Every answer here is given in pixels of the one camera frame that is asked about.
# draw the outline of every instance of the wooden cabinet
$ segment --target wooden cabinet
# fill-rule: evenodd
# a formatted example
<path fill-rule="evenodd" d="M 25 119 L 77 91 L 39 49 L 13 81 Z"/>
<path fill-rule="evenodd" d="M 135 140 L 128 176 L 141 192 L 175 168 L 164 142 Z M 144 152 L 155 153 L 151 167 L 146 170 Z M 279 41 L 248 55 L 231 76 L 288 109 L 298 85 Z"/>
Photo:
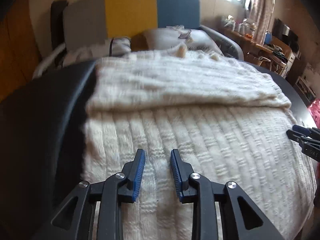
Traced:
<path fill-rule="evenodd" d="M 290 83 L 290 85 L 294 86 L 298 77 L 301 76 L 306 68 L 307 62 L 302 55 L 300 59 L 295 59 L 290 71 L 288 71 L 286 80 Z"/>
<path fill-rule="evenodd" d="M 287 75 L 288 75 L 288 73 L 289 73 L 289 71 L 290 71 L 290 69 L 291 69 L 291 67 L 292 67 L 292 65 L 294 63 L 295 58 L 296 58 L 295 54 L 291 51 L 291 54 L 288 57 L 287 69 L 284 72 L 284 74 L 282 75 L 284 78 L 287 77 Z"/>
<path fill-rule="evenodd" d="M 39 61 L 28 0 L 15 0 L 0 22 L 0 101 L 32 79 Z"/>

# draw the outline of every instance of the wooden wall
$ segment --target wooden wall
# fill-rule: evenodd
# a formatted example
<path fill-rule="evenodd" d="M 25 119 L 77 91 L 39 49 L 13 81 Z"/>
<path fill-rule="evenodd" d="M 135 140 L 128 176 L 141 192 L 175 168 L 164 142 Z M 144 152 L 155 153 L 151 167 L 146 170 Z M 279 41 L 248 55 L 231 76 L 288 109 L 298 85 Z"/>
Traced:
<path fill-rule="evenodd" d="M 0 22 L 0 101 L 32 79 L 40 54 L 28 0 L 15 0 Z"/>

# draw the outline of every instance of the pillow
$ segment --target pillow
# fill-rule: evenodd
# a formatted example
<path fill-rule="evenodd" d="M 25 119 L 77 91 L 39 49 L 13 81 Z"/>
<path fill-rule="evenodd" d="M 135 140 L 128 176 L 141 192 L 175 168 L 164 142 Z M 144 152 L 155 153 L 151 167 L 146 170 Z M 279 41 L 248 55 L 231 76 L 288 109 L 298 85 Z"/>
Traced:
<path fill-rule="evenodd" d="M 130 38 L 107 39 L 105 44 L 94 44 L 68 52 L 63 60 L 63 67 L 101 57 L 119 57 L 129 52 L 131 52 Z"/>
<path fill-rule="evenodd" d="M 223 56 L 223 53 L 217 44 L 207 33 L 193 29 L 189 31 L 191 31 L 191 36 L 186 39 L 179 38 L 183 37 L 181 31 L 172 28 L 146 30 L 143 32 L 143 35 L 147 40 L 148 48 L 150 50 L 169 49 L 179 45 L 181 42 L 184 42 L 188 47 L 188 50 L 202 50 L 207 53 L 214 51 Z"/>

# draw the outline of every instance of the white knit blanket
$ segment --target white knit blanket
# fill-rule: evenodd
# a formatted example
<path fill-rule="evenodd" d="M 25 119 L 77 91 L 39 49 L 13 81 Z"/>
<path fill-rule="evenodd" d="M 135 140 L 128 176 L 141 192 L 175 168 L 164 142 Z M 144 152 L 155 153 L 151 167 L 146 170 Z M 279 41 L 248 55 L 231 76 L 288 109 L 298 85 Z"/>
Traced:
<path fill-rule="evenodd" d="M 216 59 L 145 52 L 98 64 L 87 104 L 83 178 L 104 181 L 132 161 L 137 148 L 146 152 L 139 198 L 122 207 L 124 239 L 191 239 L 192 205 L 179 203 L 170 173 L 173 148 L 209 180 L 237 182 L 285 239 L 293 239 L 310 214 L 314 172 L 286 136 L 296 123 L 290 101 L 269 75 Z"/>

